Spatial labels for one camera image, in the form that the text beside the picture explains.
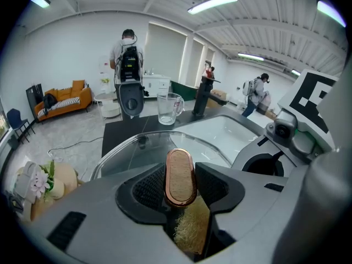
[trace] black bag on sofa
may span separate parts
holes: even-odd
[[[51,108],[53,105],[57,103],[56,98],[51,95],[51,94],[46,94],[43,97],[43,102],[44,102],[44,114],[47,116],[48,115],[48,109]]]

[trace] white side table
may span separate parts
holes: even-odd
[[[103,119],[108,117],[116,117],[121,114],[120,105],[119,103],[114,102],[117,100],[117,96],[115,92],[111,93],[102,93],[96,95],[94,100],[97,102],[99,106],[99,102],[101,102],[101,106],[99,106],[100,115]]]

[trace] glass mug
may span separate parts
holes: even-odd
[[[164,125],[174,124],[185,105],[182,97],[175,93],[158,93],[156,96],[159,122]]]

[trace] marble tile floor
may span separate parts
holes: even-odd
[[[192,110],[195,100],[185,102],[185,110]],[[232,103],[226,107],[238,111]],[[94,142],[81,143],[66,150],[52,150],[51,156],[48,151],[53,148],[60,148],[73,145],[79,141],[90,141],[95,138],[103,137],[106,123],[120,121],[121,115],[115,118],[103,120],[96,104],[88,108],[89,112],[77,111],[62,116],[51,118],[44,124],[34,124],[27,136],[29,142],[23,140],[18,149],[12,154],[4,176],[4,188],[12,190],[18,169],[25,166],[27,161],[34,161],[39,164],[46,164],[51,159],[57,162],[67,162],[78,172],[78,178],[88,181],[91,173],[101,159],[101,149],[103,139]],[[141,117],[157,114],[157,101],[154,99],[146,100]],[[249,119],[262,126],[263,128],[271,119],[254,112]]]

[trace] person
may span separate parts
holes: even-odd
[[[122,39],[119,40],[112,48],[110,52],[110,67],[115,70],[116,77],[114,79],[114,84],[116,88],[116,93],[117,93],[117,100],[121,106],[120,103],[120,97],[119,97],[119,87],[121,85],[121,80],[120,80],[120,60],[121,56],[123,55],[124,52],[126,52],[127,48],[136,46],[137,48],[137,53],[139,57],[139,68],[142,73],[142,67],[143,67],[143,49],[139,46],[137,43],[137,40],[135,40],[136,35],[134,34],[134,31],[132,29],[126,29],[122,33]],[[128,120],[131,119],[131,116],[127,115],[123,109],[121,108],[121,115],[123,120]]]
[[[207,69],[206,70],[206,73],[207,73],[207,77],[210,78],[210,79],[215,79],[214,77],[214,70],[215,70],[215,67],[211,67],[210,69]]]
[[[256,109],[258,104],[268,94],[268,91],[264,92],[264,83],[269,83],[269,75],[263,73],[261,76],[254,79],[254,91],[248,96],[248,105],[245,111],[242,113],[244,117],[248,117]]]

